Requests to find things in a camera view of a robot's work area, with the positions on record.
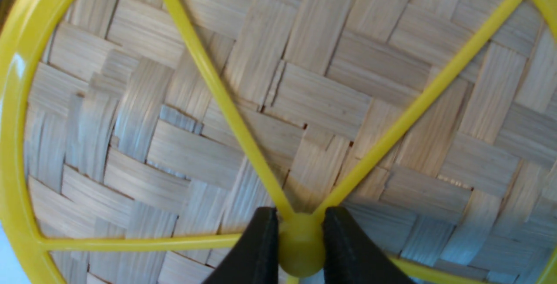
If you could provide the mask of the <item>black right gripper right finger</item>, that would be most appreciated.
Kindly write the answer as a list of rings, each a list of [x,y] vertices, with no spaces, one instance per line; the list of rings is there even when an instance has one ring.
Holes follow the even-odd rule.
[[[344,207],[329,207],[322,223],[326,284],[412,284],[370,240]]]

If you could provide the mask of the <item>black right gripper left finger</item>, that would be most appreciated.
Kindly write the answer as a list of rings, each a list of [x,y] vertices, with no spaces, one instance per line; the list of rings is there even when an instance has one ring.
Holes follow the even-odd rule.
[[[276,284],[279,221],[274,207],[258,207],[247,228],[205,284]]]

